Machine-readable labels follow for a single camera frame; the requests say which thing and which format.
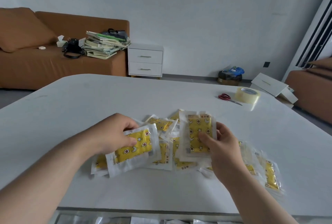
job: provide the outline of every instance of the scissors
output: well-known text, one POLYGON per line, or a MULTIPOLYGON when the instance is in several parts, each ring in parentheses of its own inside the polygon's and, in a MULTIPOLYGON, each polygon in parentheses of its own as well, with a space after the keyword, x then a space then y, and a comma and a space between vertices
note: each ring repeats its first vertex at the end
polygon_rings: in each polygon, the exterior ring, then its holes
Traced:
POLYGON ((238 103, 238 102, 232 100, 232 99, 230 98, 230 96, 227 95, 227 94, 225 94, 225 93, 222 93, 221 95, 219 95, 218 98, 221 99, 221 100, 225 100, 225 101, 231 101, 231 102, 234 102, 234 103, 236 103, 236 104, 242 106, 242 104, 240 104, 240 103, 238 103))

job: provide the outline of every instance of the sofa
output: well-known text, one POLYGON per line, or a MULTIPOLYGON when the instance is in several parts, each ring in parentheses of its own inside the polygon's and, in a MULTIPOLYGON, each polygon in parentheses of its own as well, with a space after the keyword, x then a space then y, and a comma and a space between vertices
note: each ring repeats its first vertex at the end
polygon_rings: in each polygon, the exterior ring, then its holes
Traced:
POLYGON ((0 88, 37 90, 77 74, 127 75, 126 50, 107 60, 87 56, 69 59, 56 41, 59 35, 64 35, 64 40, 81 39, 86 31, 108 28, 125 30, 129 35, 129 21, 33 12, 29 8, 0 8, 0 20, 0 88))
POLYGON ((309 64, 308 69, 291 71, 285 83, 294 89, 296 106, 332 124, 332 58, 309 64))

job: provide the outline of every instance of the packing tape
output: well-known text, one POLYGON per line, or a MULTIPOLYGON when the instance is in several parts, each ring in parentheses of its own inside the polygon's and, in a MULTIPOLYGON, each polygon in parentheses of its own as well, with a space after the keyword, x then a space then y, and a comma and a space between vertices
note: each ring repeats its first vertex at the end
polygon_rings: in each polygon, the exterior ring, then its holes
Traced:
POLYGON ((235 100, 246 104, 256 104, 261 94, 251 88, 238 87, 235 93, 235 100))

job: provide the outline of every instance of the gray floor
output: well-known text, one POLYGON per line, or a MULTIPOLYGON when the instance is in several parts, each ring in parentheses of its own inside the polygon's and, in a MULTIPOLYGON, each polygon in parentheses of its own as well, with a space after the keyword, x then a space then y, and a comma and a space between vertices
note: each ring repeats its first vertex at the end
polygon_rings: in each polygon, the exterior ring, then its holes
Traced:
MULTIPOLYGON (((173 77, 163 77, 162 80, 178 81, 178 82, 191 82, 191 83, 218 84, 217 81, 213 81, 213 80, 196 80, 196 79, 184 79, 184 78, 173 78, 173 77)), ((249 87, 250 83, 241 83, 241 86, 249 87)), ((27 90, 2 90, 2 89, 0 89, 0 109, 31 93, 32 93, 32 91, 27 91, 27 90)), ((332 125, 312 116, 311 114, 309 114, 299 108, 293 108, 293 110, 332 136, 332 125)))

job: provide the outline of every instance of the white nightstand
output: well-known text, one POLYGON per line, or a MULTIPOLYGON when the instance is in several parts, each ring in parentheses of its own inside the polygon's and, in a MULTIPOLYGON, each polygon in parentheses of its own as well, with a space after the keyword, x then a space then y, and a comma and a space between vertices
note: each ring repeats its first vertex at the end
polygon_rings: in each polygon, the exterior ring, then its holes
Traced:
POLYGON ((128 47, 128 70, 131 77, 162 77, 163 60, 163 46, 131 43, 128 47))

